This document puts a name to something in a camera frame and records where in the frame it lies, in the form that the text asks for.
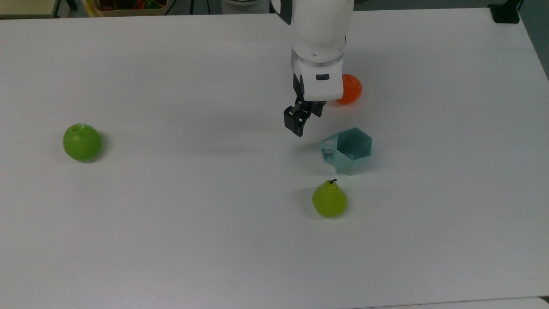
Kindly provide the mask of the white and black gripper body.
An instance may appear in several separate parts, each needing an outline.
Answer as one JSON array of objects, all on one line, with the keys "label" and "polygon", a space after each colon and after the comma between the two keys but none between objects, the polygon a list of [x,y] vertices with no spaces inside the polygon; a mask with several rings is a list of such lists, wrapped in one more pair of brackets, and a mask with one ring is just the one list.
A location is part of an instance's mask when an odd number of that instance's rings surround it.
[{"label": "white and black gripper body", "polygon": [[293,72],[294,91],[298,98],[309,102],[341,99],[343,62],[315,64],[296,61]]}]

